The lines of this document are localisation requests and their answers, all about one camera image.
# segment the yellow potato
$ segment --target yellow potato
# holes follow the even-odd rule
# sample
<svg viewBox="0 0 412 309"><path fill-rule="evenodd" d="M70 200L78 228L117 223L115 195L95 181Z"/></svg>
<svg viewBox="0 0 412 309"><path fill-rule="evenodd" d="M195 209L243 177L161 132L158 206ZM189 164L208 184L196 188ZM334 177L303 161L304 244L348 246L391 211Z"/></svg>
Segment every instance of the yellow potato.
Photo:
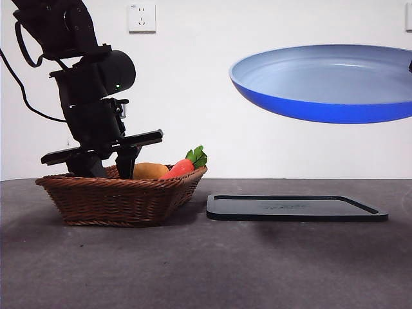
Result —
<svg viewBox="0 0 412 309"><path fill-rule="evenodd" d="M133 179L158 179L167 173L166 165L159 163L142 162L135 164Z"/></svg>

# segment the black cable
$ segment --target black cable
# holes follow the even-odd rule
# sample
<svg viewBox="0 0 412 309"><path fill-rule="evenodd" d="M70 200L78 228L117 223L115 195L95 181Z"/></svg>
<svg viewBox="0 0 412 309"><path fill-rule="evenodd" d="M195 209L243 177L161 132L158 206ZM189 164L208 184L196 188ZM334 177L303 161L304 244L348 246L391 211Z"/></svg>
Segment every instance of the black cable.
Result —
<svg viewBox="0 0 412 309"><path fill-rule="evenodd" d="M3 51L1 50L1 48L0 48L0 55L1 55L1 58L3 59L3 61L5 62L5 65L6 65L7 69L8 69L8 71L10 72L10 74L12 74L13 78L15 79L15 81L19 84L19 86L20 86L20 88L21 88L21 93L23 94L23 100L24 100L24 103L26 104L27 108L28 108L30 111L33 111L34 113L36 113L36 114L38 114L38 115L40 115L40 116L42 116L42 117L44 117L44 118L47 118L47 119L50 119L50 120L54 120L54 121L58 121L58 122L66 122L66 121L63 120L63 119L58 119L58 118L54 118L54 117L45 115L45 114L43 114L42 112L37 111L36 109L34 109L33 107L30 106L30 104L27 102L26 91L24 90L23 83L20 81L19 77L17 77L17 75L14 73L12 67L9 65L9 63L8 63L8 61L7 61L4 53L3 53Z"/></svg>
<svg viewBox="0 0 412 309"><path fill-rule="evenodd" d="M26 60L29 66L33 68L37 68L38 66L41 65L41 62L43 61L43 55L40 55L40 57L37 59L37 62L34 63L32 58L30 58L30 55L28 54L26 45L24 44L23 36L21 34L21 23L19 21L16 21L16 23L14 24L14 30L15 30L15 36L17 37L17 42L19 43L19 47L20 47L21 53L23 54L24 59Z"/></svg>
<svg viewBox="0 0 412 309"><path fill-rule="evenodd" d="M60 59L55 60L55 62L57 62L59 64L59 66L64 70L68 70L69 68L67 67L67 65L65 65Z"/></svg>

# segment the toy carrot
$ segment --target toy carrot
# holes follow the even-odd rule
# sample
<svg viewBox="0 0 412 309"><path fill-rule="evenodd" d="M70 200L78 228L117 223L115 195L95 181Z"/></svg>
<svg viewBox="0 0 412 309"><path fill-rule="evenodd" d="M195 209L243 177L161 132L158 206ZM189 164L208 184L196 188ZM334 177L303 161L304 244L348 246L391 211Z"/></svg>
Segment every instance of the toy carrot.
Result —
<svg viewBox="0 0 412 309"><path fill-rule="evenodd" d="M205 166L207 163L207 155L203 152L203 146L199 146L191 149L186 154L186 158L177 162L169 172L164 174L159 179L170 179L179 177L183 174L189 173L198 169L201 166Z"/></svg>

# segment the wicker basket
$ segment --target wicker basket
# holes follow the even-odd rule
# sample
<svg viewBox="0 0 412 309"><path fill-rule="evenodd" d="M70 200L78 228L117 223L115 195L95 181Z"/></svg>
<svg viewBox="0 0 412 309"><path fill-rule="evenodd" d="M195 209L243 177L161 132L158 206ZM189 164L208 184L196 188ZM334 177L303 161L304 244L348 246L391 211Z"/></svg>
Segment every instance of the wicker basket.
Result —
<svg viewBox="0 0 412 309"><path fill-rule="evenodd" d="M109 178L61 174L35 183L44 187L68 225L145 227L160 225L190 200L207 168L168 180L119 179L115 165L106 171Z"/></svg>

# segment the wall socket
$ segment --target wall socket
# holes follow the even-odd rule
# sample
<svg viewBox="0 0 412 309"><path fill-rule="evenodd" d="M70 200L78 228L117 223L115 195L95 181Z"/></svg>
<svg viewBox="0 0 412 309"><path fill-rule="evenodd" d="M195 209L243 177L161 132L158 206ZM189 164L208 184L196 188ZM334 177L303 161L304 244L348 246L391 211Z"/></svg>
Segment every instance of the wall socket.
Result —
<svg viewBox="0 0 412 309"><path fill-rule="evenodd" d="M127 7L129 32L156 32L156 5L132 3Z"/></svg>

